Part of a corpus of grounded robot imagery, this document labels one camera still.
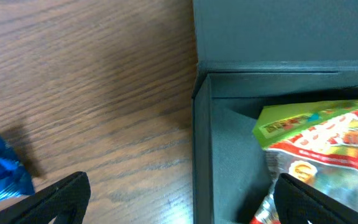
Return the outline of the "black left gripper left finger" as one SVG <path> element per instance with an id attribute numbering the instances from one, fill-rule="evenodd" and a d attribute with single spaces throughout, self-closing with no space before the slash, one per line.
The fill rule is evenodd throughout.
<path id="1" fill-rule="evenodd" d="M 86 172 L 74 172 L 0 211 L 0 224 L 82 224 L 90 200 Z"/>

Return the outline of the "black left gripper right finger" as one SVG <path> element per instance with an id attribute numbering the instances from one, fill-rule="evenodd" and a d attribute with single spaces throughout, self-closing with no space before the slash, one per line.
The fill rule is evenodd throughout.
<path id="1" fill-rule="evenodd" d="M 273 199 L 281 224 L 358 224 L 358 212 L 289 174 L 279 175 Z"/>

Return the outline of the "blue Oreo cookie pack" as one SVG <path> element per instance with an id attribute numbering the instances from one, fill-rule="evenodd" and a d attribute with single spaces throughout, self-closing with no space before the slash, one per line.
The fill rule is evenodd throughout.
<path id="1" fill-rule="evenodd" d="M 35 194 L 32 177 L 0 135 L 0 201 Z"/>

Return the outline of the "green Haribo gummy candy bag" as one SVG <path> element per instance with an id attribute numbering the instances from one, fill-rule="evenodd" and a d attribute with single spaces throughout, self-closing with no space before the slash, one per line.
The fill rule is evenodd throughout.
<path id="1" fill-rule="evenodd" d="M 280 174 L 358 212 L 358 100 L 264 106 L 253 134 Z"/>

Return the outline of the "black gift box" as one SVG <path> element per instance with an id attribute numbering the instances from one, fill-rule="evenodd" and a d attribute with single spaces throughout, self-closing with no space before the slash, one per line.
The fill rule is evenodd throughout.
<path id="1" fill-rule="evenodd" d="M 358 99 L 358 1 L 193 3 L 195 223 L 248 223 L 271 184 L 265 105 Z"/>

